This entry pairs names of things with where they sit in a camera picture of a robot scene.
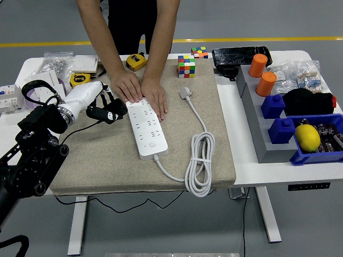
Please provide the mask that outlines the person's right hand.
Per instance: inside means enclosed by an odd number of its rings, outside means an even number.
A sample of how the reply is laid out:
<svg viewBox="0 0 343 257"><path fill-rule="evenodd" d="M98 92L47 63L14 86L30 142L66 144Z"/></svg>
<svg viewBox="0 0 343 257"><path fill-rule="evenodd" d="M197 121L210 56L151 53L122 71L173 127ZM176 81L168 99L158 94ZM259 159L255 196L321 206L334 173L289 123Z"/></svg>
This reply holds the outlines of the person's right hand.
<svg viewBox="0 0 343 257"><path fill-rule="evenodd" d="M111 89L123 102L139 102L143 95L137 76L125 70L110 74Z"/></svg>

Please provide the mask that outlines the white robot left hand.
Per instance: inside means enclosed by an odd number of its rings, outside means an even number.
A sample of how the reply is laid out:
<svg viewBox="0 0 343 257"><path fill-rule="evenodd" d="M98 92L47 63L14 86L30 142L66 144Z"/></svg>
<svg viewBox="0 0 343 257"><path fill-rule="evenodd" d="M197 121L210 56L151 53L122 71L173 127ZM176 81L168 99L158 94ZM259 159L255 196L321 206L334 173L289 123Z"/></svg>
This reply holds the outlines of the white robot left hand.
<svg viewBox="0 0 343 257"><path fill-rule="evenodd" d="M81 84L76 86L67 95L64 103L59 104L57 109L68 127L73 125L77 121L79 114L84 111L89 118L112 124L119 119L119 115L105 108L107 104L105 93L108 94L111 100L114 100L109 86L100 81ZM103 108L96 106L96 98L98 95L102 95Z"/></svg>

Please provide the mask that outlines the person's left hand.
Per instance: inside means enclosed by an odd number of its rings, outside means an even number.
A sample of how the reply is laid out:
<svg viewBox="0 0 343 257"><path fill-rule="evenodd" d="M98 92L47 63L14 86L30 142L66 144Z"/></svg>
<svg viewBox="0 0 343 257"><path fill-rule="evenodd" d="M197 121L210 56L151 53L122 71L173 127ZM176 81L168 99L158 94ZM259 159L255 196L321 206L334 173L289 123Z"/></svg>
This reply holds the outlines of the person's left hand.
<svg viewBox="0 0 343 257"><path fill-rule="evenodd" d="M158 120L160 122L165 120L165 115L168 113L167 97L160 81L154 78L143 78L140 86L142 94L148 100Z"/></svg>

